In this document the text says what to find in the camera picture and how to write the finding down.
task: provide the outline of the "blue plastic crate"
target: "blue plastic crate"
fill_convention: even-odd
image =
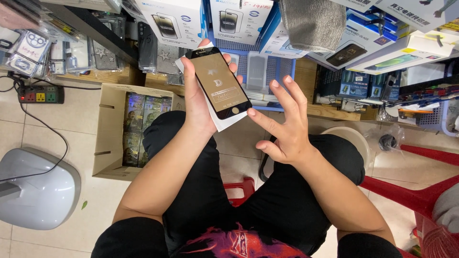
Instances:
[[[440,102],[440,106],[433,109],[431,114],[422,114],[419,126],[426,129],[442,131],[444,134],[455,137],[456,134],[446,129],[446,115],[448,113],[449,101]]]
[[[208,34],[209,40],[213,43],[214,46],[218,47],[222,52],[228,52],[232,54],[239,55],[239,64],[237,67],[237,75],[242,75],[243,83],[246,83],[247,76],[247,55],[249,51],[259,51],[261,38],[257,39],[255,45],[248,45],[237,43],[233,41],[228,41],[224,39],[215,39],[213,37],[213,31],[209,31]],[[284,83],[282,78],[286,75],[290,75],[295,79],[295,64],[296,59],[281,58],[276,56],[268,56],[268,68],[266,70],[266,85],[269,85],[269,82],[273,79],[277,80],[282,87]],[[278,111],[283,112],[284,109],[279,103],[270,102],[267,107],[253,106],[253,108],[258,110],[268,110],[268,111]]]

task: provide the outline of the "red plastic stool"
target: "red plastic stool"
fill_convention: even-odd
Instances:
[[[438,161],[459,165],[459,155],[415,146],[401,145],[402,150]],[[365,176],[361,187],[386,197],[414,211],[423,258],[459,258],[459,233],[453,234],[433,221],[432,210],[439,196],[459,183],[459,175],[422,190],[409,190]],[[403,257],[412,257],[402,252]]]
[[[243,198],[229,199],[231,205],[237,207],[245,202],[255,192],[255,181],[251,177],[244,177],[244,181],[241,183],[223,184],[223,187],[225,189],[241,188],[244,191]]]

